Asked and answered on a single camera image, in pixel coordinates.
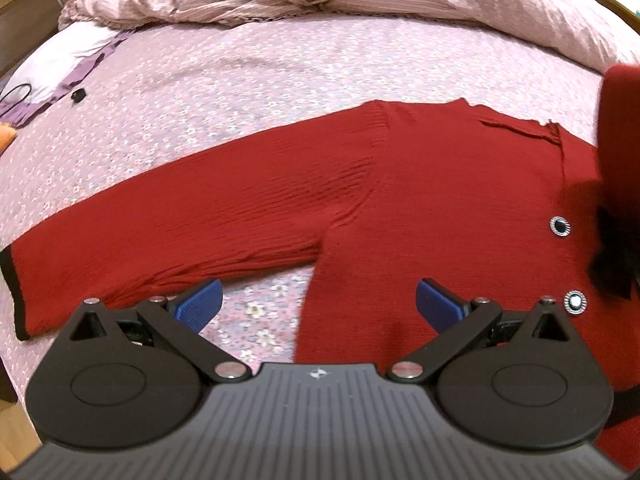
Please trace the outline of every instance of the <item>black fabric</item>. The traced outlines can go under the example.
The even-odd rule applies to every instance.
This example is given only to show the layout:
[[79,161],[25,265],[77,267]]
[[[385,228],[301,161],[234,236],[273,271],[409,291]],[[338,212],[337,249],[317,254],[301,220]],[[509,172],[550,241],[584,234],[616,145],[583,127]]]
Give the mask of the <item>black fabric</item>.
[[603,207],[596,213],[602,248],[589,265],[589,278],[599,291],[631,300],[640,294],[640,229],[614,218]]
[[15,272],[14,261],[11,258],[11,245],[8,245],[0,251],[0,269],[9,287],[9,291],[11,291],[11,295],[14,297],[15,335],[20,341],[27,341],[30,336],[27,334],[24,298],[20,290],[18,273]]
[[612,428],[618,424],[640,415],[640,384],[613,394],[613,409],[605,428]]

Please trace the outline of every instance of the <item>silver screw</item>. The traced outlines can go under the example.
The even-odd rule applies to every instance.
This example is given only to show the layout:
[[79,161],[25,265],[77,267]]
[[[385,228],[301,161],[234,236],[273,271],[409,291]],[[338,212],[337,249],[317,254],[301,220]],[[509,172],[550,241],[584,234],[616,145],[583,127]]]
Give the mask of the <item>silver screw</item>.
[[237,361],[224,361],[217,365],[214,371],[225,379],[237,379],[246,373],[246,366]]
[[413,361],[400,361],[391,367],[391,373],[401,379],[415,379],[421,376],[423,372],[424,368]]

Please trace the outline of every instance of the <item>rhinestone button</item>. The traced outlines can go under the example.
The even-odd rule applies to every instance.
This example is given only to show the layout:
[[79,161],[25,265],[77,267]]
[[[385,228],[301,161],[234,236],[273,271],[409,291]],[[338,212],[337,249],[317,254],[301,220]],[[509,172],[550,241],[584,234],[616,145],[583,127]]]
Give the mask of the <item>rhinestone button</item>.
[[577,316],[587,308],[587,298],[579,290],[570,290],[564,296],[564,309],[569,313]]
[[571,232],[571,226],[569,225],[569,222],[561,216],[554,216],[549,221],[549,227],[551,227],[553,234],[555,234],[556,236],[565,237],[568,236]]

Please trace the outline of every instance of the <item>triangular cutout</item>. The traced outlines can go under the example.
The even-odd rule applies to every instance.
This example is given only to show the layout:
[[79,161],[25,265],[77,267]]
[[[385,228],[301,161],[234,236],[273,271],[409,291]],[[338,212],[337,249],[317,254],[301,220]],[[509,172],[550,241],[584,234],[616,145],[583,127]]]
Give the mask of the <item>triangular cutout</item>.
[[107,331],[102,326],[98,315],[95,312],[85,312],[69,339],[71,341],[82,341],[105,337],[106,335]]
[[566,333],[553,314],[543,314],[533,331],[533,337],[552,339],[553,341],[569,341]]

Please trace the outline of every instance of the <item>white pillow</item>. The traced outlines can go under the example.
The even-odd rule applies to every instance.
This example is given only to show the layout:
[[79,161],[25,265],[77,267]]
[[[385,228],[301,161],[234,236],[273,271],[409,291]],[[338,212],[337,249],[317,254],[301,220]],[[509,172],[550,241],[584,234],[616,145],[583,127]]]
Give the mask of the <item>white pillow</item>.
[[[105,47],[120,33],[116,28],[94,22],[75,22],[45,41],[9,78],[1,96],[16,86],[29,83],[27,103],[41,103],[52,97],[60,83],[85,58]],[[12,92],[6,102],[19,101],[28,92],[24,87]]]

